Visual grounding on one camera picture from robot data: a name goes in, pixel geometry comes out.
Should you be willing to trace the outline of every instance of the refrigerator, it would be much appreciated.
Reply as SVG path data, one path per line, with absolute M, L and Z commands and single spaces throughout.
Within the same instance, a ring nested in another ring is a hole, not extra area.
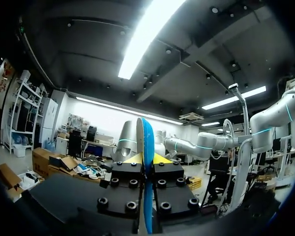
M 56 118 L 58 104 L 51 98 L 44 98 L 43 102 L 43 121 L 40 127 L 39 142 L 42 147 L 45 147 L 46 141 L 51 141 L 53 139 L 53 127 Z

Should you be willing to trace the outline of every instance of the computer monitor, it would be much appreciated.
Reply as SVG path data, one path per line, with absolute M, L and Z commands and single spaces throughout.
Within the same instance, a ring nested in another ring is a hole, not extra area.
M 266 152 L 258 153 L 256 159 L 256 165 L 264 166 L 266 164 Z
M 281 150 L 281 139 L 274 139 L 273 140 L 273 146 L 272 149 L 273 151 L 280 151 Z

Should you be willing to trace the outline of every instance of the black bolt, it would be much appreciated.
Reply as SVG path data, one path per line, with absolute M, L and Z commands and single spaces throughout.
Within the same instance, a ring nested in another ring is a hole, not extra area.
M 188 201 L 188 206 L 190 208 L 196 208 L 199 206 L 199 199 L 198 198 L 191 198 Z
M 136 188 L 138 187 L 139 182 L 136 179 L 132 179 L 129 181 L 129 188 Z
M 158 182 L 157 182 L 157 186 L 159 188 L 166 188 L 166 180 L 164 179 L 160 179 Z
M 108 207 L 108 199 L 107 198 L 99 198 L 97 199 L 97 207 L 104 209 Z
M 118 179 L 118 178 L 112 178 L 112 179 L 110 180 L 110 185 L 111 185 L 112 187 L 116 187 L 116 186 L 118 186 L 118 185 L 119 185 L 119 179 Z
M 129 212 L 134 212 L 137 209 L 137 204 L 135 202 L 128 202 L 126 204 L 125 210 Z
M 177 184 L 178 186 L 184 186 L 184 185 L 185 185 L 185 179 L 184 179 L 184 178 L 178 178 L 178 179 L 176 180 L 176 184 Z
M 162 202 L 160 205 L 160 210 L 162 213 L 168 213 L 172 210 L 172 205 L 169 202 Z

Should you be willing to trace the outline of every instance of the blue light strip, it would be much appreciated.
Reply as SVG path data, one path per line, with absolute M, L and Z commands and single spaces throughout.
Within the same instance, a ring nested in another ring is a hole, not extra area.
M 259 132 L 257 132 L 257 133 L 252 134 L 252 136 L 254 136 L 254 135 L 256 135 L 256 134 L 261 134 L 261 133 L 263 133 L 263 132 L 270 131 L 271 129 L 272 129 L 272 128 L 261 130 L 261 131 L 259 131 Z
M 287 114 L 289 114 L 289 118 L 291 120 L 291 122 L 293 121 L 292 117 L 291 117 L 291 113 L 290 113 L 290 110 L 289 110 L 289 107 L 287 106 L 287 104 L 285 104 L 286 106 L 286 110 L 287 110 Z
M 196 147 L 198 147 L 198 148 L 203 148 L 203 149 L 210 149 L 210 150 L 213 149 L 212 147 L 203 147 L 203 146 L 198 146 L 198 145 L 196 145 Z
M 119 142 L 122 142 L 122 141 L 129 141 L 129 142 L 137 143 L 136 141 L 133 141 L 133 140 L 130 140 L 130 139 L 120 139 L 120 140 L 118 141 L 118 143 L 119 143 Z

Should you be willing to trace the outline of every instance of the ceiling beam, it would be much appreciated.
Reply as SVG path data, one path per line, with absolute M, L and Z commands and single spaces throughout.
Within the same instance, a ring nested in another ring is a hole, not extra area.
M 168 70 L 169 72 L 167 74 L 159 78 L 151 87 L 142 92 L 137 101 L 144 101 L 149 96 L 154 94 L 160 87 L 170 83 L 172 77 L 182 73 L 186 69 L 185 65 L 192 65 L 197 61 L 200 61 L 204 65 L 205 63 L 208 63 L 208 65 L 205 65 L 207 68 L 209 68 L 217 76 L 221 74 L 220 77 L 223 78 L 226 83 L 229 83 L 232 80 L 232 76 L 230 75 L 229 71 L 224 65 L 221 64 L 221 62 L 218 61 L 218 59 L 212 57 L 211 55 L 208 57 L 208 55 L 231 38 L 234 38 L 252 26 L 270 18 L 271 16 L 272 13 L 270 10 L 266 6 L 263 6 L 226 27 L 199 48 L 192 47 L 190 50 L 188 50 L 190 55 L 184 58 L 180 63 L 174 65 L 172 69 Z

